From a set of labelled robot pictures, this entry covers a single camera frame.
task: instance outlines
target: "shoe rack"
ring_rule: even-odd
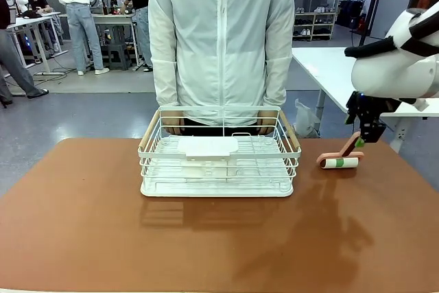
[[[301,33],[304,29],[309,29],[311,34],[309,36],[293,36],[293,40],[318,40],[320,37],[329,37],[332,39],[332,34],[334,32],[335,19],[337,18],[336,12],[325,12],[325,13],[296,13],[296,20],[308,20],[312,23],[308,24],[294,24],[294,31]],[[331,33],[321,34],[318,33],[319,29],[327,28]]]

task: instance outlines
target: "person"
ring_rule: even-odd
[[[144,72],[152,72],[151,47],[150,47],[150,24],[148,22],[148,0],[125,0],[122,5],[121,13],[125,14],[126,7],[132,1],[132,6],[136,10],[137,28],[139,31],[139,44],[145,59]]]
[[[9,6],[6,0],[0,0],[0,65],[8,70],[11,77],[26,93],[27,98],[34,99],[49,94],[47,89],[35,87],[34,80],[20,61],[19,53],[15,48],[11,35],[6,31],[11,23]],[[12,94],[0,72],[0,103],[4,106],[13,103]]]
[[[39,14],[53,12],[52,7],[50,7],[47,0],[29,0],[29,4],[31,5],[32,10],[36,11]],[[58,43],[57,43],[56,38],[55,38],[54,30],[52,29],[51,26],[49,26],[49,24],[47,22],[44,22],[44,26],[45,26],[45,29],[47,30],[47,32],[49,33],[50,41],[51,41],[52,45],[54,46],[54,51],[59,52],[60,49],[58,47]]]
[[[109,72],[104,68],[101,46],[97,35],[95,21],[91,15],[90,0],[59,0],[67,9],[67,20],[69,22],[70,37],[73,45],[73,56],[75,57],[78,75],[84,75],[86,71],[84,37],[88,38],[90,49],[93,53],[95,74],[100,75]]]
[[[149,10],[154,83],[161,106],[285,103],[294,0],[150,0]],[[179,119],[180,111],[164,112],[162,123],[169,133],[184,135],[201,134],[187,126],[222,125],[211,109],[185,115],[191,120]],[[267,134],[274,130],[277,112],[234,110],[226,117],[230,128],[249,126],[226,134]],[[222,135],[223,130],[208,134]]]

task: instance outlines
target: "wire rack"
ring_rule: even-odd
[[[269,124],[259,121],[260,111],[269,112]],[[177,119],[180,128],[219,128],[223,136],[169,135],[166,128],[171,126],[165,125],[169,119]],[[185,119],[213,125],[186,126]],[[249,124],[253,128],[269,128],[272,133],[240,133],[240,128],[245,131]],[[226,136],[228,129],[235,131],[230,137]],[[193,148],[182,150],[183,145]],[[143,177],[141,193],[145,196],[285,197],[293,192],[301,149],[278,107],[166,107],[154,115],[138,152]]]

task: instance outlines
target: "black pole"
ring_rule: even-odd
[[[373,23],[375,21],[375,15],[377,14],[379,0],[370,0],[368,14],[366,16],[365,26],[366,28],[361,35],[361,39],[359,41],[359,46],[363,46],[366,41],[366,37],[370,35],[373,27]]]

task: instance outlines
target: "brown table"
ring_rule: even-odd
[[[139,192],[135,139],[69,139],[0,200],[0,288],[73,292],[433,292],[439,194],[384,143],[358,169],[304,140],[281,199]]]

